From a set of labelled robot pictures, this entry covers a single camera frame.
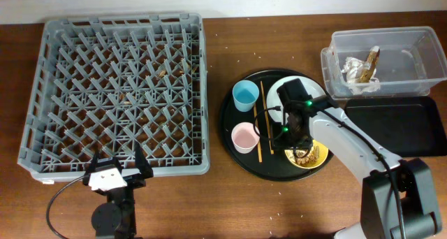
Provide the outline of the yellow bowl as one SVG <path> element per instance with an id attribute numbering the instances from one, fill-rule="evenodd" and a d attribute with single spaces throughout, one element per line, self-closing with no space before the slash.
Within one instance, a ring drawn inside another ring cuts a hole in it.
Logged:
<path id="1" fill-rule="evenodd" d="M 310 150 L 313 146 L 318 146 L 319 147 L 319 151 L 320 151 L 320 157 L 319 157 L 319 159 L 316 161 L 316 162 L 314 162 L 314 163 L 308 163 L 308 164 L 303 164 L 303 165 L 300 165 L 300 164 L 297 164 L 296 162 L 295 162 L 295 159 L 294 159 L 294 156 L 293 156 L 293 152 L 295 151 L 295 150 Z M 313 168 L 317 168 L 317 167 L 319 167 L 319 166 L 321 166 L 324 162 L 325 162 L 325 160 L 328 158 L 328 155 L 329 155 L 329 149 L 326 147 L 326 146 L 324 146 L 322 143 L 320 143 L 320 142 L 318 142 L 318 141 L 316 141 L 316 140 L 313 140 L 312 141 L 312 144 L 310 145 L 310 147 L 308 147 L 307 149 L 291 149 L 291 150 L 285 150 L 284 151 L 284 153 L 285 153 L 285 155 L 286 155 L 286 158 L 294 165 L 294 166 L 296 166 L 296 167 L 298 167 L 298 168 L 303 168 L 303 169 L 313 169 Z"/>

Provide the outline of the pink plastic cup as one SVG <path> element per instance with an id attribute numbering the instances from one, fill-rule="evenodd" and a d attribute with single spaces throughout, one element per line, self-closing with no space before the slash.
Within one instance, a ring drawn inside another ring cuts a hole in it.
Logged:
<path id="1" fill-rule="evenodd" d="M 241 122 L 233 128 L 230 137 L 239 153 L 248 154 L 257 146 L 260 140 L 257 130 L 251 122 Z"/>

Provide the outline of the blue plastic cup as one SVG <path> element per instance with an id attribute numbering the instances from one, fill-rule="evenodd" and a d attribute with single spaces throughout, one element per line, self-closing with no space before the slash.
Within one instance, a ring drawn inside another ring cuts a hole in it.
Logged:
<path id="1" fill-rule="evenodd" d="M 241 80 L 233 86 L 233 101 L 240 112 L 250 111 L 259 97 L 258 86 L 250 80 Z"/>

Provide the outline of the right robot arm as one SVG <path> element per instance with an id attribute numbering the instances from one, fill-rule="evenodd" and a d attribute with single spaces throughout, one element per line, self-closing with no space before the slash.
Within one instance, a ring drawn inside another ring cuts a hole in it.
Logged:
<path id="1" fill-rule="evenodd" d="M 267 103 L 281 113 L 281 130 L 298 146 L 306 135 L 326 146 L 362 187 L 360 221 L 334 238 L 428 238 L 442 230 L 432 172 L 421 159 L 404 160 L 357 127 L 309 78 L 276 81 Z"/>

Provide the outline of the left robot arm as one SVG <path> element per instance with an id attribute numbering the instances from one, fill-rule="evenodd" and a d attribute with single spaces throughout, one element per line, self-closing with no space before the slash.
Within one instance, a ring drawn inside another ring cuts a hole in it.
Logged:
<path id="1" fill-rule="evenodd" d="M 134 190 L 145 187 L 146 179 L 154 173 L 139 143 L 135 144 L 134 152 L 137 173 L 122 175 L 118 158 L 101 159 L 98 152 L 85 172 L 83 184 L 107 198 L 91 216 L 97 238 L 135 238 L 137 234 Z"/>

